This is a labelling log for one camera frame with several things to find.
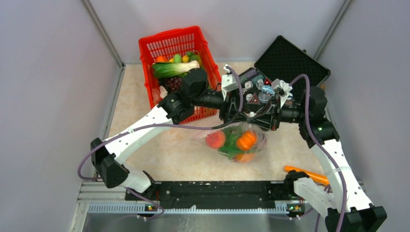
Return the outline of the green white bok choy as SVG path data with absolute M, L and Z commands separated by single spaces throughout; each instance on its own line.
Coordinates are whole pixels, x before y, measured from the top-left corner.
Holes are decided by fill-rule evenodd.
M 157 62 L 152 65 L 153 75 L 157 79 L 174 77 L 199 68 L 200 64 L 195 60 L 188 63 Z

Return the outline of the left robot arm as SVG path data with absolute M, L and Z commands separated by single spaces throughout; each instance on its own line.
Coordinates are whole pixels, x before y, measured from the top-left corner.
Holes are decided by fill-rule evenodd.
M 91 162 L 109 189 L 122 186 L 136 190 L 144 200 L 151 199 L 155 187 L 149 175 L 143 171 L 130 171 L 125 161 L 138 148 L 169 128 L 188 129 L 182 121 L 193 115 L 195 106 L 223 109 L 229 90 L 241 90 L 238 74 L 225 65 L 227 75 L 222 77 L 221 90 L 208 88 L 207 73 L 202 69 L 191 69 L 181 79 L 176 92 L 167 94 L 149 113 L 123 132 L 102 141 L 94 139 L 88 154 Z

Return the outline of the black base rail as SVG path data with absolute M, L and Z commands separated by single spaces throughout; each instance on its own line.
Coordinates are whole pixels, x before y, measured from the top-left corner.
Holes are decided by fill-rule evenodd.
M 306 202 L 291 195 L 282 181 L 163 181 L 141 196 L 165 209 L 278 209 L 302 213 Z

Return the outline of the red plastic basket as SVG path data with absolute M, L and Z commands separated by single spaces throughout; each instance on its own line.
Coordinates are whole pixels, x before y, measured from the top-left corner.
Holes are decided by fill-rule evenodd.
M 180 124 L 217 113 L 221 77 L 200 28 L 174 29 L 139 40 L 151 111 L 147 124 Z

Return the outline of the peach fruit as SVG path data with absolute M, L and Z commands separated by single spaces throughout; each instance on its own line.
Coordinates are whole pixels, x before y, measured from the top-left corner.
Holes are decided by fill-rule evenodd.
M 216 131 L 211 134 L 208 134 L 205 137 L 205 143 L 208 147 L 212 149 L 219 149 L 224 146 L 226 142 L 225 133 L 222 131 Z

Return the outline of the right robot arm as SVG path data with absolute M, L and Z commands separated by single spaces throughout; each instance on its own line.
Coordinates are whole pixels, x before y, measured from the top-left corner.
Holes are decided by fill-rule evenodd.
M 289 199 L 299 196 L 324 219 L 329 232 L 375 232 L 386 220 L 382 206 L 375 206 L 359 185 L 348 164 L 335 126 L 325 117 L 327 98 L 319 87 L 307 87 L 299 104 L 286 105 L 288 90 L 258 90 L 245 94 L 248 104 L 260 105 L 253 122 L 277 129 L 281 122 L 297 123 L 302 138 L 315 154 L 328 179 L 325 192 L 306 173 L 286 176 L 283 192 Z

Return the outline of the purple grape bunch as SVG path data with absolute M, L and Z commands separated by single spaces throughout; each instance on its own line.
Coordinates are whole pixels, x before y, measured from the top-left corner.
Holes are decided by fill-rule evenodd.
M 175 92 L 179 89 L 181 85 L 182 78 L 181 77 L 171 77 L 171 78 L 165 78 L 163 80 L 162 86 L 168 91 L 168 92 Z

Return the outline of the green lettuce head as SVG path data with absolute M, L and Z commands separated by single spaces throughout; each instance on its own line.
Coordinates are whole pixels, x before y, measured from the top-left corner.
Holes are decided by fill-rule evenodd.
M 226 136 L 224 146 L 218 149 L 222 155 L 232 160 L 236 155 L 244 153 L 244 151 L 236 146 L 237 139 L 245 132 L 242 126 L 226 127 L 221 131 L 224 132 Z

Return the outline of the orange mini pumpkin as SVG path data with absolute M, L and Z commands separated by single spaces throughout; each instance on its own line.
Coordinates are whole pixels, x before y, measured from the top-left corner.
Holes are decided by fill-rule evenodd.
M 242 151 L 250 150 L 258 142 L 258 136 L 255 131 L 245 131 L 236 141 L 236 146 Z

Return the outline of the red triangle dealer card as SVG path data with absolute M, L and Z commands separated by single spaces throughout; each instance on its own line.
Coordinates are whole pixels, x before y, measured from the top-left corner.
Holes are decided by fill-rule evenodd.
M 254 104 L 254 105 L 260 105 L 261 104 L 260 101 L 259 101 L 258 96 L 256 95 L 256 93 L 247 94 L 246 99 L 247 99 L 248 104 Z

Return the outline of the clear round dealer button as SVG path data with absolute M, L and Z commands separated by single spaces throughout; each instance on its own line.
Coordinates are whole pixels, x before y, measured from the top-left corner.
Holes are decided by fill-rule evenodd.
M 260 92 L 258 94 L 258 100 L 261 104 L 266 104 L 270 101 L 271 96 L 266 92 Z

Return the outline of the clear zip top bag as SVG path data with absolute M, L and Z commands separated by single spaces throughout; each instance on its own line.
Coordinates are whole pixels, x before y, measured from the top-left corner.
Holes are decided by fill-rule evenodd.
M 236 122 L 216 130 L 197 130 L 193 136 L 201 147 L 218 152 L 227 159 L 249 163 L 267 150 L 268 136 L 259 126 Z

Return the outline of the black poker chip case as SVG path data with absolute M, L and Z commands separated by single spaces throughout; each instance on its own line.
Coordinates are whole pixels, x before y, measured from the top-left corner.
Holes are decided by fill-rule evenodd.
M 281 35 L 272 42 L 252 68 L 239 76 L 246 100 L 244 112 L 248 114 L 248 118 L 256 116 L 271 101 L 278 102 L 271 83 L 275 79 L 280 79 L 293 87 L 291 91 L 293 98 L 287 100 L 285 104 L 299 105 L 303 110 L 303 121 L 301 122 L 304 122 L 306 80 L 301 78 L 295 83 L 292 82 L 300 74 L 305 74 L 309 78 L 310 105 L 308 111 L 310 115 L 320 118 L 324 114 L 324 95 L 319 92 L 318 88 L 330 76 L 331 71 Z M 258 95 L 260 92 L 266 92 L 271 96 L 268 103 L 260 105 L 247 103 L 247 94 L 256 93 Z

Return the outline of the pink purple onion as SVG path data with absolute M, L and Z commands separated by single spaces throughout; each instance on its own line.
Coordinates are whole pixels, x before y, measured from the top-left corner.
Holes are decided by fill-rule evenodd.
M 258 150 L 263 150 L 263 149 L 265 149 L 265 148 L 266 148 L 266 144 L 267 144 L 267 135 L 266 135 L 265 133 L 258 132 L 258 133 L 257 133 L 257 137 L 258 137 L 258 140 L 257 140 L 257 143 L 255 144 L 255 145 L 256 145 L 256 148 L 257 148 Z

